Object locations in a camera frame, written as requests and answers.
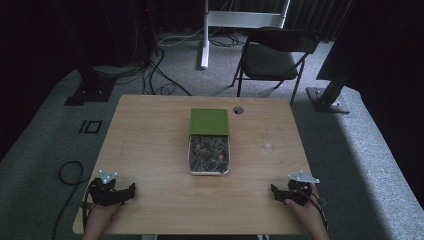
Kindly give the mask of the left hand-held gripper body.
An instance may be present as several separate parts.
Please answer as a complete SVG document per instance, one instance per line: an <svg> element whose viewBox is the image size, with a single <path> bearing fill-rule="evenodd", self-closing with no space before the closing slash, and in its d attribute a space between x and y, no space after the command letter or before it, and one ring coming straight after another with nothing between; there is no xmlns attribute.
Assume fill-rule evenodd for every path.
<svg viewBox="0 0 424 240"><path fill-rule="evenodd" d="M88 193L91 196L94 204L101 206L110 206L114 204L122 204L128 200L125 190L117 191L116 172L99 171L99 176L94 178L88 187Z"/></svg>

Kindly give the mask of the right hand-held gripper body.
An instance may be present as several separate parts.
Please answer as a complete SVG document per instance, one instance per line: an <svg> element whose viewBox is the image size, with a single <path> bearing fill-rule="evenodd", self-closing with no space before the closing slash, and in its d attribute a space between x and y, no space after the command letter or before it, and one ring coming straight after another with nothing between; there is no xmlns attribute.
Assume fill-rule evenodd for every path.
<svg viewBox="0 0 424 240"><path fill-rule="evenodd" d="M284 192L283 199L290 199L298 205L304 206L312 195L311 184L319 184L320 180L303 170L288 175L288 191Z"/></svg>

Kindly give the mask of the person's right hand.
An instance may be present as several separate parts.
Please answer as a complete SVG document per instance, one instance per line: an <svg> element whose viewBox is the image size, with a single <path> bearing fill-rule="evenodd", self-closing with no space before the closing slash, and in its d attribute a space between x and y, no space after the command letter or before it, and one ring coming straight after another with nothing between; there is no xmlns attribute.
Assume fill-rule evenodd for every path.
<svg viewBox="0 0 424 240"><path fill-rule="evenodd" d="M310 189L312 190L311 201L304 206L297 204L291 199L286 199L284 203L294 211L302 225L310 234L326 232L320 211L315 207L315 203L318 201L316 186L311 184Z"/></svg>

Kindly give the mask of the person's left hand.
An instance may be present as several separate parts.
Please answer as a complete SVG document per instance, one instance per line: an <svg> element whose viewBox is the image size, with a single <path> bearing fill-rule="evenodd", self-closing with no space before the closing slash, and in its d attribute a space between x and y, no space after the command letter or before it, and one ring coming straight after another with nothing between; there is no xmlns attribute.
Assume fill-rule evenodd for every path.
<svg viewBox="0 0 424 240"><path fill-rule="evenodd" d="M120 203L110 206L95 205L88 215L86 231L104 231L109 223L115 218L119 207Z"/></svg>

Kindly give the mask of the clear box of dark pieces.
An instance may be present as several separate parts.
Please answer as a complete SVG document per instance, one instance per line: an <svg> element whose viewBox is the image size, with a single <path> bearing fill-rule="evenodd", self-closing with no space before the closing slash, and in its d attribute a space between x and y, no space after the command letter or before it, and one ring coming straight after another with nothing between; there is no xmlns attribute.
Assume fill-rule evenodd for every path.
<svg viewBox="0 0 424 240"><path fill-rule="evenodd" d="M191 135L189 171L193 175L225 175L230 165L230 139L222 135Z"/></svg>

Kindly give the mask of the green box lid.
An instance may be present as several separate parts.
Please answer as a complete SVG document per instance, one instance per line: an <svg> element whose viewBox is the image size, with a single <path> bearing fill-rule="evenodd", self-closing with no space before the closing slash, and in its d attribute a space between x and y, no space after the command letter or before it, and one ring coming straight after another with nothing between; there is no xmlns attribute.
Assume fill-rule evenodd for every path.
<svg viewBox="0 0 424 240"><path fill-rule="evenodd" d="M192 108L189 133L191 135L229 135L228 111Z"/></svg>

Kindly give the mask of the black metal stand with base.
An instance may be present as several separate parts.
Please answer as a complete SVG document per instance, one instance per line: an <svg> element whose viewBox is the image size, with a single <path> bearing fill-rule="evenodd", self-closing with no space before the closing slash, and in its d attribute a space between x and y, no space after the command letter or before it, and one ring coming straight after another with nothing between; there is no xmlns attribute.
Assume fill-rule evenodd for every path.
<svg viewBox="0 0 424 240"><path fill-rule="evenodd" d="M77 31L62 6L63 1L49 0L49 2L66 33L69 54L81 77L79 86L74 94L67 98L65 105L83 106L86 102L108 102L116 80L105 80L92 68Z"/></svg>
<svg viewBox="0 0 424 240"><path fill-rule="evenodd" d="M326 88L307 87L306 92L316 112L349 114L341 91L347 83L348 67L323 66L317 76L318 80L329 80Z"/></svg>

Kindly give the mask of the black folding chair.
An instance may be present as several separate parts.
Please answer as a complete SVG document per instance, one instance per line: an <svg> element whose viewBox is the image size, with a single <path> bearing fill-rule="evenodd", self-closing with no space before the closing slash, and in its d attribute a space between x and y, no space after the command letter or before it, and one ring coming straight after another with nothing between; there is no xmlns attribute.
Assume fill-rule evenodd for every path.
<svg viewBox="0 0 424 240"><path fill-rule="evenodd" d="M294 80L290 98L293 104L306 58L315 52L319 43L319 33L314 30L256 29L242 48L231 87L238 83L237 96L240 96L244 80L275 81L275 88L286 80Z"/></svg>

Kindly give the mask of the white metal stand frame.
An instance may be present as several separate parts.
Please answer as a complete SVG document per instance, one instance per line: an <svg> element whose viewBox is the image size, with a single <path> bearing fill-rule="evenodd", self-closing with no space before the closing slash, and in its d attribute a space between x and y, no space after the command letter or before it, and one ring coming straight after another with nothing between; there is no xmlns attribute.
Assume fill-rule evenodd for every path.
<svg viewBox="0 0 424 240"><path fill-rule="evenodd" d="M291 0L284 0L280 13L259 13L259 12L234 12L234 11L215 11L209 9L209 0L204 0L203 14L203 45L200 67L207 69L209 66L209 28L260 28L260 27L278 27L283 28L286 22L287 13Z"/></svg>

